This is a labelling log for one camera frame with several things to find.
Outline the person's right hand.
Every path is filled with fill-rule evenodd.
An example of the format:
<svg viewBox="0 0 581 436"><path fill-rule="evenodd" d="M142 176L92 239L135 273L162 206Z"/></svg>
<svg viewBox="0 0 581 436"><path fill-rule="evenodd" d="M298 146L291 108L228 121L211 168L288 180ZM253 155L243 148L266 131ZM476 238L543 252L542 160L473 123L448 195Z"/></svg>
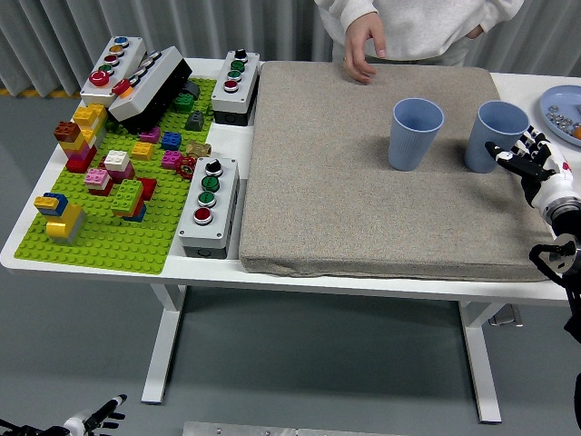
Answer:
<svg viewBox="0 0 581 436"><path fill-rule="evenodd" d="M369 84L376 70L366 60L365 44L371 40L379 59L386 58L386 40L382 21L377 13L354 20L346 30L343 68L348 76L361 84Z"/></svg>

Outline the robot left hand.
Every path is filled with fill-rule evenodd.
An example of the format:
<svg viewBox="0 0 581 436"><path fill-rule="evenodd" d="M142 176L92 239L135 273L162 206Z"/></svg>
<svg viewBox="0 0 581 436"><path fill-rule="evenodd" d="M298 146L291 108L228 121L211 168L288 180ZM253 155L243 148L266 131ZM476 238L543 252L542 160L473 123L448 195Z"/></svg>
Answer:
<svg viewBox="0 0 581 436"><path fill-rule="evenodd" d="M117 429L125 415L117 409L127 400L126 394L119 394L96 411L81 411L64 423L69 435L95 435L101 429Z"/></svg>

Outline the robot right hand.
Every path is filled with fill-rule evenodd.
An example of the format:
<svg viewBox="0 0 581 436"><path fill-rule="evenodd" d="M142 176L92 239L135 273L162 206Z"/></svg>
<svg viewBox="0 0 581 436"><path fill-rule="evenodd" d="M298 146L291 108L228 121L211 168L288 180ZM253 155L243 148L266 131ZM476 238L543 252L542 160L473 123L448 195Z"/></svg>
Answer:
<svg viewBox="0 0 581 436"><path fill-rule="evenodd" d="M580 194L574 190L568 162L534 127L530 126L509 151L491 141L485 148L498 165L520 177L527 203L548 223L562 213L580 211Z"/></svg>

